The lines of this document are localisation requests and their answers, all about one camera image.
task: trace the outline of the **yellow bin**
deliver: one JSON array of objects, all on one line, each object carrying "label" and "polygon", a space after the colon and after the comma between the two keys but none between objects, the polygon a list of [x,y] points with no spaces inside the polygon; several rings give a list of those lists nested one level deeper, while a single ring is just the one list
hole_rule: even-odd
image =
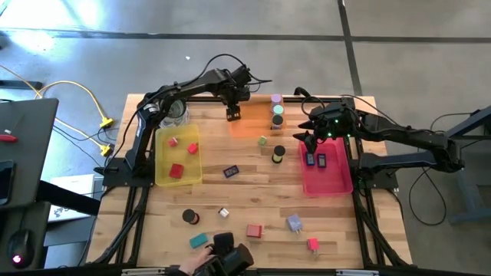
[{"label": "yellow bin", "polygon": [[[177,139],[177,146],[171,147],[169,140]],[[198,152],[187,151],[191,143],[198,143]],[[180,179],[169,176],[173,164],[184,166]],[[155,133],[155,184],[162,187],[201,184],[203,169],[201,167],[201,144],[197,125],[185,125],[158,129]]]}]

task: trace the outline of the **wooden plank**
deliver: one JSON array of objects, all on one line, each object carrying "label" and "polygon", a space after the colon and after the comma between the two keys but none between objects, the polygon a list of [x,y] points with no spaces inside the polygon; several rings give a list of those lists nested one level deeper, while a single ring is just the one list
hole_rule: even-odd
[{"label": "wooden plank", "polygon": [[[117,147],[123,131],[142,94],[127,97]],[[267,96],[254,96],[261,100]],[[374,104],[373,97],[364,97]],[[355,100],[358,109],[374,110]],[[305,105],[309,111],[315,104]],[[251,250],[256,268],[360,268],[361,254],[351,195],[328,198],[309,198],[303,194],[299,167],[298,141],[293,133],[301,132],[297,125],[307,120],[299,104],[285,105],[286,128],[281,136],[268,138],[267,146],[257,146],[258,137],[234,138],[225,120],[225,107],[221,103],[190,103],[191,123],[199,126],[203,159],[203,184],[172,189],[154,187],[147,206],[140,246],[139,266],[177,265],[184,258],[199,251],[191,249],[189,239],[206,233],[210,240],[220,232],[231,231],[236,243]],[[126,142],[118,156],[131,147],[137,121],[133,121]],[[284,161],[271,162],[272,148],[282,144],[286,148]],[[364,142],[364,150],[380,155],[387,153],[384,143]],[[240,174],[226,179],[222,171],[237,165]],[[116,188],[102,204],[94,229],[88,261],[97,258],[110,244],[120,229],[127,188]],[[380,229],[394,249],[410,262],[404,224],[399,205],[385,191],[374,191],[374,201]],[[226,207],[228,218],[217,212]],[[198,225],[189,225],[181,219],[184,209],[194,209],[201,216]],[[300,234],[288,230],[285,218],[298,213],[304,225]],[[247,238],[248,224],[264,226],[262,238]],[[133,230],[129,235],[129,255]],[[319,256],[315,257],[306,245],[307,238],[320,242]],[[374,259],[373,238],[369,247]]]}]

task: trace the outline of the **black camera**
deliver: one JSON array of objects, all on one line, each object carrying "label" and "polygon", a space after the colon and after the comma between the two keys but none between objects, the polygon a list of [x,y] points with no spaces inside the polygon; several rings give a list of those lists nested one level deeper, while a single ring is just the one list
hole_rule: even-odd
[{"label": "black camera", "polygon": [[245,245],[234,247],[230,232],[213,236],[213,245],[208,246],[213,249],[211,254],[215,257],[196,269],[195,276],[237,276],[254,264]]}]

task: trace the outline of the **concrete floor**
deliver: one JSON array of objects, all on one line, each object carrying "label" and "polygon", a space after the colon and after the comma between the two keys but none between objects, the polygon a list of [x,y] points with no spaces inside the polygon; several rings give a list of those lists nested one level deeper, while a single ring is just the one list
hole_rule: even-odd
[{"label": "concrete floor", "polygon": [[[489,38],[491,2],[487,0],[345,0],[354,36]],[[335,0],[12,0],[0,17],[0,28],[47,28],[59,31],[108,31],[150,34],[343,35]],[[78,81],[96,94],[108,116],[119,118],[128,93],[156,90],[185,81],[201,71],[215,54],[240,57],[262,78],[271,78],[259,93],[290,94],[303,86],[313,94],[352,94],[348,56],[343,41],[254,41],[57,38],[52,33],[9,33],[0,37],[0,61],[32,81]],[[472,112],[491,104],[491,44],[361,43],[353,45],[363,95],[396,121],[429,127],[444,113]],[[222,59],[216,67],[234,68]],[[13,79],[0,71],[1,79]],[[82,90],[60,85],[48,91],[60,99],[58,116],[87,133],[96,133],[99,115]],[[0,90],[0,97],[30,99],[31,91]],[[436,124],[449,129],[462,117]],[[100,163],[98,148],[78,143]],[[484,182],[489,142],[466,149],[469,181]],[[413,152],[387,144],[389,154]],[[53,133],[43,179],[91,173],[94,163]],[[410,213],[407,193],[420,169],[397,173],[410,250],[422,268],[491,274],[491,224],[428,227]],[[463,211],[455,175],[430,173],[447,201],[449,215]],[[486,202],[491,199],[485,186]],[[435,221],[443,207],[427,179],[414,189],[415,211]],[[53,227],[47,267],[75,265],[87,239],[90,220]]]}]

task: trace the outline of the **green block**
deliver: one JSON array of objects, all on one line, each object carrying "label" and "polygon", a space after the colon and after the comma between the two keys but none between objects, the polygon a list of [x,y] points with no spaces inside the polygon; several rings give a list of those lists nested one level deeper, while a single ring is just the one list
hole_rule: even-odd
[{"label": "green block", "polygon": [[191,244],[192,248],[197,248],[200,245],[204,245],[207,242],[208,242],[208,238],[206,237],[205,233],[201,233],[189,240],[189,243]]},{"label": "green block", "polygon": [[267,141],[266,137],[261,136],[261,138],[259,138],[258,144],[260,146],[264,146],[266,144],[266,141]]}]

